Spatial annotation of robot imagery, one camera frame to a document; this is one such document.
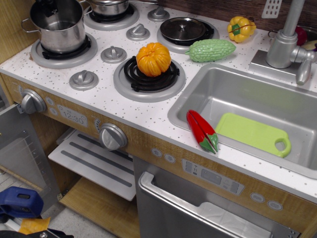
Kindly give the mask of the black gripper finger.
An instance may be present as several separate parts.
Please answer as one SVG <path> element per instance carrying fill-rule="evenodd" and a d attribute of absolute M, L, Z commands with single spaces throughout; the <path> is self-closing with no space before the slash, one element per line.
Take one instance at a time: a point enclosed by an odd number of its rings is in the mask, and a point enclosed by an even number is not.
<path fill-rule="evenodd" d="M 43 0 L 43 9 L 46 17 L 50 17 L 58 13 L 58 7 L 55 0 Z"/>
<path fill-rule="evenodd" d="M 38 5 L 45 5 L 44 0 L 36 0 L 36 3 L 37 3 Z"/>

